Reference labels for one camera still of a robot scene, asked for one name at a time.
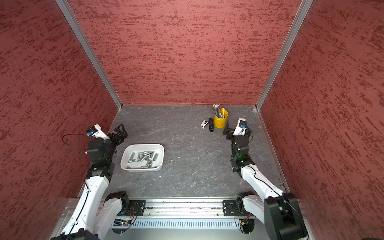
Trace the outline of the white plastic storage box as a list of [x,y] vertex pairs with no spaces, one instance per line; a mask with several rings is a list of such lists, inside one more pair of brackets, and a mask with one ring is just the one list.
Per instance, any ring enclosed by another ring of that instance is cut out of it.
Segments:
[[160,144],[128,146],[121,159],[121,168],[128,172],[157,172],[163,167],[165,148]]

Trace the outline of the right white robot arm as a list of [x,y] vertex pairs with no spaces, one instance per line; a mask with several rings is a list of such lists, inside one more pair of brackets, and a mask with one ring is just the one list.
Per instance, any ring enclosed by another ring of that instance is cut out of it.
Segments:
[[237,208],[244,209],[264,224],[271,240],[309,239],[299,201],[266,178],[249,155],[253,131],[244,118],[235,128],[225,127],[223,132],[231,140],[233,171],[245,180],[255,194],[243,193],[237,198]]

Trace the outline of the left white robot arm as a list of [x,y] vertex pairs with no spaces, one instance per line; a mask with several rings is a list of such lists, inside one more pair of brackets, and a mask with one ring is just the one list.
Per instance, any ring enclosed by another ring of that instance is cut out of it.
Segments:
[[105,134],[99,125],[94,125],[87,129],[87,136],[91,141],[86,154],[92,164],[84,179],[85,188],[80,200],[58,240],[103,240],[117,215],[129,207],[127,193],[120,191],[110,194],[102,210],[98,210],[112,179],[116,148],[128,136],[124,125],[118,125],[109,134]]

